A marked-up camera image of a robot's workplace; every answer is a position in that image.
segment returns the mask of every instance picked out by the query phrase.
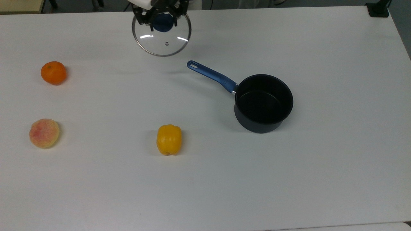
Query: bell pepper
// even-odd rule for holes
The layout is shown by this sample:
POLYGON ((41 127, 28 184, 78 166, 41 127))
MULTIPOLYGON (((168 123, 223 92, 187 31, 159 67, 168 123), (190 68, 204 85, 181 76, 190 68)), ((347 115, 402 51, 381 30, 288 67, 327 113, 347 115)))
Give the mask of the bell pepper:
POLYGON ((157 132, 157 148, 163 155, 177 155, 181 148, 181 129, 174 125, 163 125, 157 132))

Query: saucepan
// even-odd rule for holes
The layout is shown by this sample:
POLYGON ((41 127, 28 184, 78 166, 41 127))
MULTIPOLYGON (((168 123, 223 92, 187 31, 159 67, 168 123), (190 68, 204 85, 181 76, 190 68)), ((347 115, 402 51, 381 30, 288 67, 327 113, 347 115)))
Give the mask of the saucepan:
POLYGON ((220 83, 235 95, 234 113, 239 123, 249 131, 267 133, 276 129, 293 108, 293 95, 278 78, 256 74, 236 84, 227 76, 195 61, 187 67, 220 83))

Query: orange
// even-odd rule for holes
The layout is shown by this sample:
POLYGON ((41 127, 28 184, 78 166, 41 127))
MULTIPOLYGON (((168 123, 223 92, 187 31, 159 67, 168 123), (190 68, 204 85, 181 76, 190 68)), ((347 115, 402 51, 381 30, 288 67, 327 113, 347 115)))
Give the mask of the orange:
POLYGON ((44 81, 53 85, 59 85, 67 78, 66 68, 57 61, 46 63, 42 67, 41 75, 44 81))

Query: fake peach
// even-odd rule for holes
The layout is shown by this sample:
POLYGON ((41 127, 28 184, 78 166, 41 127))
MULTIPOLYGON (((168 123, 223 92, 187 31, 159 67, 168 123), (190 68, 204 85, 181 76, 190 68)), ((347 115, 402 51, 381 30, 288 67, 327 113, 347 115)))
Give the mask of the fake peach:
POLYGON ((41 119, 31 125, 30 141, 39 148, 48 148, 54 144, 60 134, 58 124, 52 119, 41 119))

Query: blue handle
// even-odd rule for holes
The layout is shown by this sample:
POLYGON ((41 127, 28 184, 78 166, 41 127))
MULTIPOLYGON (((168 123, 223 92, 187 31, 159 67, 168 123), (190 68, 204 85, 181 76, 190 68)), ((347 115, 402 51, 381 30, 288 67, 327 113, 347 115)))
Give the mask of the blue handle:
POLYGON ((216 72, 215 70, 212 70, 206 66, 203 66, 201 64, 199 64, 198 62, 195 61, 188 61, 187 63, 187 67, 190 68, 191 70, 198 72, 212 80, 217 81, 218 83, 220 83, 221 85, 223 85, 223 87, 225 89, 227 89, 227 91, 229 91, 230 93, 232 93, 234 91, 234 89, 236 88, 237 84, 232 81, 229 77, 220 74, 218 72, 216 72))

